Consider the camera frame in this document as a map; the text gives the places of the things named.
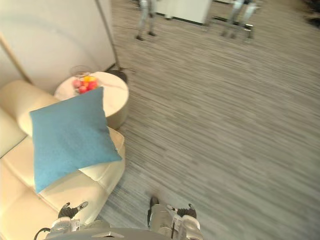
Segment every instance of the carpet floor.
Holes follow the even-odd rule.
[[[133,2],[112,1],[120,63],[135,72],[126,170],[99,218],[146,229],[156,194],[192,203],[207,240],[320,239],[320,31],[305,8],[268,0],[251,44],[162,16],[141,42]]]

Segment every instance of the floor lamp pole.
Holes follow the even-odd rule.
[[[13,63],[13,65],[15,66],[15,68],[17,69],[17,71],[21,74],[21,76],[23,77],[23,79],[25,81],[27,81],[30,84],[33,84],[30,80],[30,78],[27,76],[27,74],[25,73],[24,69],[22,68],[22,66],[20,65],[20,63],[18,62],[18,60],[16,59],[15,55],[13,54],[13,52],[11,51],[7,41],[5,40],[4,36],[1,34],[0,32],[0,46],[2,47],[2,49],[5,51],[5,53],[7,54],[7,56],[10,58],[11,62]]]
[[[108,73],[116,75],[117,77],[121,78],[124,82],[127,82],[127,75],[122,71],[123,68],[120,66],[120,62],[119,62],[119,59],[118,59],[118,54],[117,54],[117,51],[116,51],[116,48],[115,48],[114,40],[113,40],[113,37],[111,35],[111,31],[109,29],[109,26],[108,26],[104,11],[103,11],[103,9],[101,7],[100,0],[94,0],[94,1],[95,1],[95,4],[96,4],[96,7],[98,8],[100,17],[102,19],[103,26],[104,26],[104,29],[106,31],[106,35],[108,36],[108,39],[109,39],[109,41],[111,43],[112,51],[113,51],[114,58],[115,58],[115,66],[117,68],[117,70],[109,70]]]

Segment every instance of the white table top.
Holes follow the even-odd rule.
[[[105,116],[118,112],[128,101],[129,89],[127,84],[119,77],[101,71],[96,71],[91,76],[98,78],[98,85],[103,87],[103,110]],[[56,89],[54,96],[63,101],[77,96],[72,85],[74,76],[62,82]]]

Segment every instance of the cream leather sofa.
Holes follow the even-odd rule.
[[[31,240],[41,228],[51,228],[61,207],[89,204],[76,218],[95,220],[125,170],[124,137],[110,136],[121,161],[77,170],[35,193],[32,121],[29,112],[58,102],[52,95],[24,81],[0,89],[0,236],[3,240]],[[44,239],[42,233],[38,239]]]

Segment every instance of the red apple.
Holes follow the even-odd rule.
[[[89,85],[89,82],[88,81],[81,81],[81,86],[84,86],[84,87],[88,87]]]
[[[80,87],[78,88],[78,91],[79,91],[80,94],[84,94],[84,93],[86,93],[88,90],[87,90],[87,88],[86,88],[85,86],[80,86]]]
[[[79,79],[75,79],[73,80],[72,85],[75,89],[77,89],[81,86],[81,81]]]
[[[96,89],[98,87],[97,81],[90,81],[87,87],[87,90],[93,90]]]

